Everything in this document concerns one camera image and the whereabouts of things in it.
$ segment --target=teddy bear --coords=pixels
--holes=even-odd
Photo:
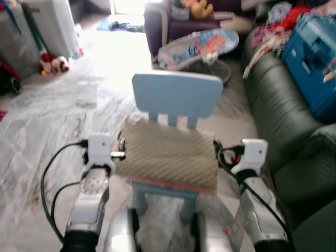
[[[213,14],[214,6],[208,4],[206,0],[180,0],[181,4],[190,10],[191,15],[196,20],[210,18]]]

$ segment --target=light blue chair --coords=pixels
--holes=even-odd
[[[136,73],[132,78],[137,107],[157,121],[159,114],[168,115],[168,125],[176,126],[178,117],[187,117],[187,127],[195,129],[198,118],[209,117],[219,101],[223,84],[218,77],[185,72],[154,70]],[[132,183],[133,207],[143,214],[148,207],[145,194],[159,194],[184,199],[181,220],[188,222],[195,212],[197,193]]]

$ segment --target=baby bouncer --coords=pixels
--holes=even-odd
[[[219,76],[225,84],[230,79],[231,70],[217,59],[235,49],[238,42],[238,34],[233,30],[199,31],[161,47],[157,60],[162,69],[209,73]]]

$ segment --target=chair leg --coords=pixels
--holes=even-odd
[[[147,208],[148,208],[148,203],[147,199],[145,197],[145,193],[139,192],[133,188],[133,199],[132,199],[132,205],[134,208],[136,208],[136,212],[139,215],[143,215]]]
[[[191,221],[196,211],[196,198],[186,198],[180,210],[180,218],[184,222]]]

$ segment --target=clothes pile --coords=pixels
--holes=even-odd
[[[275,51],[279,57],[289,40],[291,31],[295,29],[302,15],[310,13],[314,15],[336,15],[336,0],[330,0],[326,4],[309,10],[303,6],[291,9],[291,4],[281,2],[276,4],[268,13],[266,25],[255,29],[252,47],[260,46],[253,55],[250,63],[245,68],[243,79],[246,79],[253,65],[265,54]]]
[[[126,30],[134,33],[144,33],[143,25],[130,25],[130,23],[119,23],[118,21],[114,21],[109,26],[110,30]]]

